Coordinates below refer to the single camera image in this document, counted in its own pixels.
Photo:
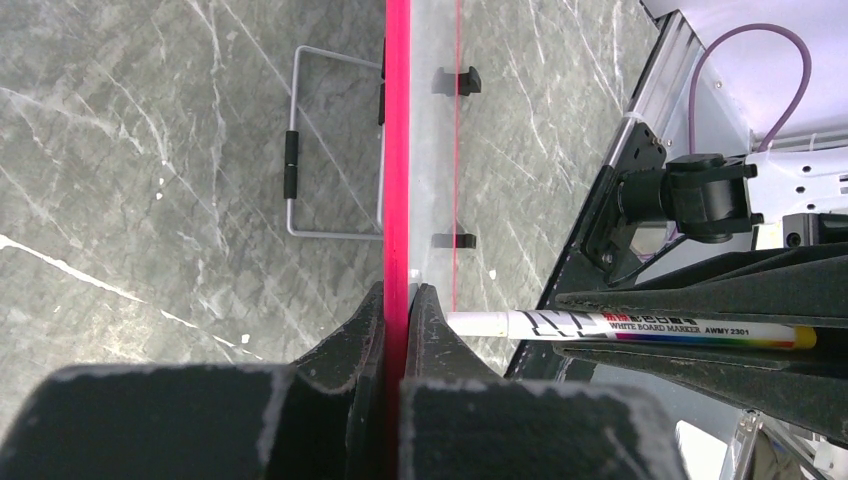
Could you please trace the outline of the white whiteboard marker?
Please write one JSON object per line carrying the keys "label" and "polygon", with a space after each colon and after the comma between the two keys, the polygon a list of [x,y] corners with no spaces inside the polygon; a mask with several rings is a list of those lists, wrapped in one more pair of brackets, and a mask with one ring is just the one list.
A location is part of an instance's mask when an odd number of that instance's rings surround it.
{"label": "white whiteboard marker", "polygon": [[623,313],[451,312],[446,322],[460,336],[527,341],[613,341],[780,350],[811,350],[817,343],[816,332],[811,327]]}

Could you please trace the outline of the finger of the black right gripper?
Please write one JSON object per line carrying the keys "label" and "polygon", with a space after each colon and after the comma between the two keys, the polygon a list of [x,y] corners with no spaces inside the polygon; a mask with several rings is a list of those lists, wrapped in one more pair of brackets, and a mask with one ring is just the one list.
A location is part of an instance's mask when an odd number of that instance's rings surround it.
{"label": "finger of the black right gripper", "polygon": [[847,357],[812,351],[562,343],[564,357],[653,374],[847,445]]}
{"label": "finger of the black right gripper", "polygon": [[562,293],[564,310],[716,320],[845,320],[845,243],[731,252],[631,288]]}

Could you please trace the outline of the red-framed whiteboard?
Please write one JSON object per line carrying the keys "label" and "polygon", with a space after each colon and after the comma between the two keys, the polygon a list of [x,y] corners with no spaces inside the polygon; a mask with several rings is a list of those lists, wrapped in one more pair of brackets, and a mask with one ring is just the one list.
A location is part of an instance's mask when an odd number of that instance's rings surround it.
{"label": "red-framed whiteboard", "polygon": [[414,295],[435,288],[456,305],[459,197],[459,1],[386,4],[383,174],[385,366],[409,357]]}

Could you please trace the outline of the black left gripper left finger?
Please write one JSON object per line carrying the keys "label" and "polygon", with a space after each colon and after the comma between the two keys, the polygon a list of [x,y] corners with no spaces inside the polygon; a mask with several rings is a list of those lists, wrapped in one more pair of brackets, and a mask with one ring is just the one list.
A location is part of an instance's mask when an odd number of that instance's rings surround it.
{"label": "black left gripper left finger", "polygon": [[381,479],[383,286],[289,364],[83,364],[46,377],[5,479]]}

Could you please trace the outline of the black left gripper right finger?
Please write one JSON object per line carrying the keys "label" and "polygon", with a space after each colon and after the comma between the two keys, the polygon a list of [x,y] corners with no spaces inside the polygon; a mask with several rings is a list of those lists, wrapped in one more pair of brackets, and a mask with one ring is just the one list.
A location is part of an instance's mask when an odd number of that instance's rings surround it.
{"label": "black left gripper right finger", "polygon": [[626,385],[510,381],[448,327],[435,287],[414,295],[400,384],[402,479],[682,479],[668,415]]}

